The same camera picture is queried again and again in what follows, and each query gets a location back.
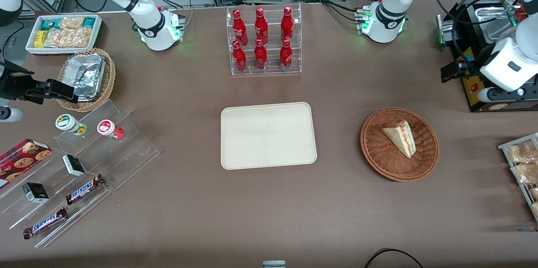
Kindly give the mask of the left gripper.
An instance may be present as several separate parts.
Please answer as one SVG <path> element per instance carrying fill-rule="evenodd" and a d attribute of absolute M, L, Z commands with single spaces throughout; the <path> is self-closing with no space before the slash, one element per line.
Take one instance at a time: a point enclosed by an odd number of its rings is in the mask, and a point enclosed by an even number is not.
<path fill-rule="evenodd" d="M 481 77 L 475 68 L 474 61 L 456 60 L 456 63 L 449 63 L 440 69 L 441 82 L 445 84 L 455 79 L 466 79 L 469 77 Z"/>

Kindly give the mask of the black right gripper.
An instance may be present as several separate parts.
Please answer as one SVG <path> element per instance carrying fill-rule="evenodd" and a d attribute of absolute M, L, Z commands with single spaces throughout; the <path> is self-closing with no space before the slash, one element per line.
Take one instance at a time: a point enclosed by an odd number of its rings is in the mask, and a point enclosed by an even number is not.
<path fill-rule="evenodd" d="M 42 82 L 35 81 L 32 77 L 34 71 L 29 71 L 13 63 L 1 63 L 0 97 L 6 100 L 30 101 L 38 105 L 48 98 Z M 63 82 L 48 79 L 48 92 L 50 97 L 60 101 L 79 103 L 74 88 Z"/>

